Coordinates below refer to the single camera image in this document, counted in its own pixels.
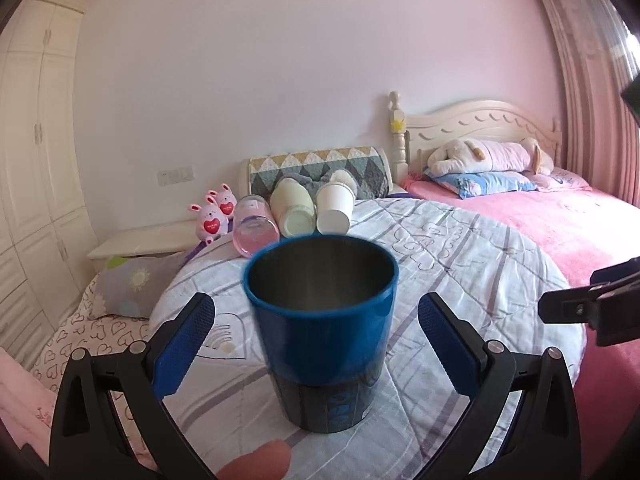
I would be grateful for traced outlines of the person's left hand thumb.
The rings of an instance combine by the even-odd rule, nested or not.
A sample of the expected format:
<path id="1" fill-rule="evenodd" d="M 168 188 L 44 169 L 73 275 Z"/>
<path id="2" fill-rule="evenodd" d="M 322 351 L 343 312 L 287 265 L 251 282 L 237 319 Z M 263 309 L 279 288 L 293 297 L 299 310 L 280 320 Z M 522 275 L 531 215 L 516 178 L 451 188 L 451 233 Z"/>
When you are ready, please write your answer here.
<path id="1" fill-rule="evenodd" d="M 282 440 L 273 440 L 232 460 L 216 472 L 219 480 L 281 480 L 290 469 L 292 451 Z"/>

